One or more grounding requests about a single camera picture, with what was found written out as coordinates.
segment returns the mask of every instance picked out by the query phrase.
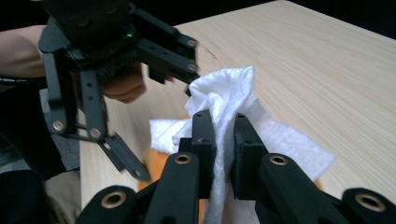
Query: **wooden table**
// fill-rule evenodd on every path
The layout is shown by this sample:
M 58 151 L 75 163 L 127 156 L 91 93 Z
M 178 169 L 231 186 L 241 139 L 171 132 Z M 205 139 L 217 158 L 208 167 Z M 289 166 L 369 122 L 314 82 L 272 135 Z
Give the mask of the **wooden table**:
M 254 92 L 273 116 L 337 158 L 320 178 L 340 198 L 364 187 L 396 203 L 396 41 L 287 1 L 179 25 L 199 41 L 200 74 L 254 66 Z M 109 126 L 143 159 L 150 119 L 180 119 L 182 83 L 158 84 L 123 105 L 107 101 Z M 133 189 L 95 144 L 81 142 L 82 204 L 111 185 Z

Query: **wood grain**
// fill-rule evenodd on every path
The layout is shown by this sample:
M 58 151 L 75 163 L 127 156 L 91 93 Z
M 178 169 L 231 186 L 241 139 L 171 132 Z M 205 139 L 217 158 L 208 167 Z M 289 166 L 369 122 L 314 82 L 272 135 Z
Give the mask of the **wood grain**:
M 339 198 L 364 187 L 396 203 L 396 41 L 287 1 L 179 25 L 199 41 L 200 74 L 253 66 L 254 92 L 273 116 L 337 158 L 320 178 Z M 143 158 L 149 119 L 182 118 L 182 84 L 157 85 L 130 105 L 107 102 L 109 124 Z M 82 203 L 104 186 L 136 188 L 93 144 L 81 143 Z

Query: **dark background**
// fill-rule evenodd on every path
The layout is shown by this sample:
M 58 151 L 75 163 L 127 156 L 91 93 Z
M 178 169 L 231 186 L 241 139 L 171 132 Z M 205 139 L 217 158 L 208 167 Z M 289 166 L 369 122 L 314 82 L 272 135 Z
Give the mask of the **dark background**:
M 267 0 L 133 0 L 150 14 L 178 25 L 220 13 L 271 2 Z M 341 21 L 396 39 L 396 0 L 291 0 Z M 47 14 L 39 2 L 0 1 L 0 30 L 45 24 Z

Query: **crumpled tissue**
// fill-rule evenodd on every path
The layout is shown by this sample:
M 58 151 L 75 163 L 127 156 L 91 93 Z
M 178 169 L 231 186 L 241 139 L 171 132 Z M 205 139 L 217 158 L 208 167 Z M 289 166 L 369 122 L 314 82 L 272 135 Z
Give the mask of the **crumpled tissue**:
M 203 223 L 259 223 L 254 202 L 233 199 L 229 175 L 233 165 L 233 124 L 237 113 L 248 117 L 269 152 L 294 159 L 312 179 L 317 179 L 334 156 L 289 125 L 274 120 L 252 92 L 254 69 L 224 68 L 194 80 L 185 104 L 190 118 L 209 109 L 215 130 L 217 156 L 210 200 L 205 202 Z M 181 137 L 191 137 L 192 119 L 150 121 L 151 147 L 169 154 L 178 151 Z

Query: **white cloth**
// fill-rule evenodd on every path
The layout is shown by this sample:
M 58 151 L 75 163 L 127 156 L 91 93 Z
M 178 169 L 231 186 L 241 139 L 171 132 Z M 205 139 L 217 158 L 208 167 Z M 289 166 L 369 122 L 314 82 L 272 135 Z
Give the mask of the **white cloth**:
M 317 179 L 334 156 L 303 133 L 272 119 L 252 93 L 253 67 L 225 68 L 190 84 L 191 98 L 185 108 L 190 117 L 209 109 L 215 129 L 217 156 L 210 201 L 204 223 L 259 223 L 254 202 L 235 201 L 229 174 L 233 165 L 233 124 L 237 113 L 248 117 L 268 151 L 294 159 L 311 179 Z M 178 151 L 180 137 L 191 137 L 191 119 L 150 121 L 151 147 L 169 154 Z

